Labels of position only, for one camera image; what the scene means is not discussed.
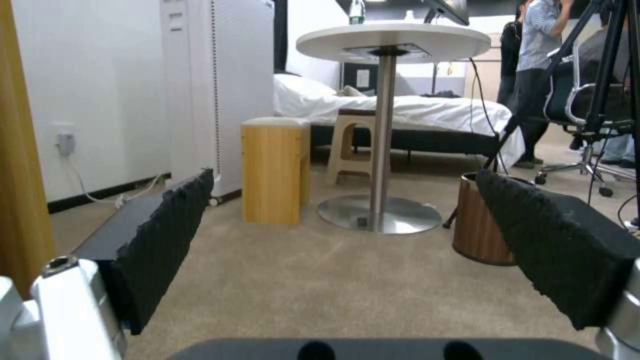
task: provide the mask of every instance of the jeans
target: jeans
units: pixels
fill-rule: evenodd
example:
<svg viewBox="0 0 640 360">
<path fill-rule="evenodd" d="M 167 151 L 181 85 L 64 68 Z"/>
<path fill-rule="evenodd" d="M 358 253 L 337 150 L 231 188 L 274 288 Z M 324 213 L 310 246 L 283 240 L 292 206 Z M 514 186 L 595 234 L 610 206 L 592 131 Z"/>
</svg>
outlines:
<svg viewBox="0 0 640 360">
<path fill-rule="evenodd" d="M 500 79 L 500 90 L 498 90 L 498 104 L 509 106 L 516 86 L 515 76 L 503 76 Z"/>
<path fill-rule="evenodd" d="M 602 159 L 606 161 L 627 160 L 636 162 L 636 148 L 631 134 L 610 138 L 604 148 Z"/>
<path fill-rule="evenodd" d="M 520 130 L 524 137 L 525 153 L 520 158 L 523 161 L 532 161 L 534 159 L 534 151 L 536 144 L 542 136 L 547 132 L 549 123 L 544 119 L 543 108 L 545 107 L 546 98 L 541 95 L 533 98 L 536 87 L 540 83 L 540 79 L 544 76 L 543 69 L 529 69 L 518 71 L 516 73 L 515 91 L 510 106 L 513 113 L 524 106 L 529 106 L 529 111 L 520 119 Z M 544 94 L 548 94 L 550 84 L 547 81 L 544 85 L 546 88 Z"/>
</svg>

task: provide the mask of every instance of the light blue shirt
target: light blue shirt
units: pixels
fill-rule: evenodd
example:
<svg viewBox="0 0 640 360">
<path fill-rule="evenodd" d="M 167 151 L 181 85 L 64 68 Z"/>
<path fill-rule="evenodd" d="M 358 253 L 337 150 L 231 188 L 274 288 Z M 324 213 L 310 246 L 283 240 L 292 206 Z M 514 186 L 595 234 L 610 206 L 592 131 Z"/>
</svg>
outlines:
<svg viewBox="0 0 640 360">
<path fill-rule="evenodd" d="M 527 8 L 522 25 L 522 45 L 517 71 L 546 69 L 551 60 L 547 54 L 562 45 L 561 37 L 551 36 L 560 16 L 554 0 L 534 0 Z"/>
</svg>

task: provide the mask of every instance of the table pedestal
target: table pedestal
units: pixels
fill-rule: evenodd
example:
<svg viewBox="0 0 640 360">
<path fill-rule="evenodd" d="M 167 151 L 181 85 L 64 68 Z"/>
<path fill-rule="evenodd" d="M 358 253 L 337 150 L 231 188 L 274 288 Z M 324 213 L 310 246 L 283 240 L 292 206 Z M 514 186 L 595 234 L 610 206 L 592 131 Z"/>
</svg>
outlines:
<svg viewBox="0 0 640 360">
<path fill-rule="evenodd" d="M 431 206 L 415 201 L 387 198 L 387 169 L 391 148 L 391 124 L 396 92 L 396 60 L 398 50 L 380 49 L 378 65 L 378 102 L 376 131 L 372 139 L 373 174 L 371 196 L 349 196 L 320 204 L 320 216 L 348 229 L 383 234 L 412 234 L 427 231 L 442 221 Z"/>
</svg>

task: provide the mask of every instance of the bed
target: bed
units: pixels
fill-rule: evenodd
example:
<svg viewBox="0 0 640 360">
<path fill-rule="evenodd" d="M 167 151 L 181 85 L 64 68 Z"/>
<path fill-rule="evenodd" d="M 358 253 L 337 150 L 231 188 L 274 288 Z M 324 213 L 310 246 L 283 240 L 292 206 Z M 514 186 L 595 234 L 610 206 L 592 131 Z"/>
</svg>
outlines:
<svg viewBox="0 0 640 360">
<path fill-rule="evenodd" d="M 334 89 L 311 79 L 275 74 L 273 83 L 276 116 L 311 121 L 313 147 L 331 144 L 333 124 L 340 109 L 376 109 L 375 97 L 338 96 Z M 397 96 L 391 148 L 490 156 L 497 149 L 511 112 L 495 102 L 486 101 L 485 105 L 495 132 L 486 120 L 480 100 Z M 353 145 L 370 146 L 365 129 L 356 129 Z M 505 166 L 513 166 L 523 153 L 524 140 L 518 128 L 501 151 Z"/>
</svg>

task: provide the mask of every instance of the monitor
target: monitor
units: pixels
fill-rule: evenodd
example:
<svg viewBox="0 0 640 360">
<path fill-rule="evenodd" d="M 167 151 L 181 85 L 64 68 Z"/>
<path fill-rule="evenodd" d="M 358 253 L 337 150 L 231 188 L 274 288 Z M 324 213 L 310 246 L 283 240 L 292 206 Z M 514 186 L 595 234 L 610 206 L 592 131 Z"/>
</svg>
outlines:
<svg viewBox="0 0 640 360">
<path fill-rule="evenodd" d="M 424 22 L 431 22 L 437 12 L 460 25 L 469 25 L 467 0 L 424 0 L 424 4 L 431 7 Z"/>
</svg>

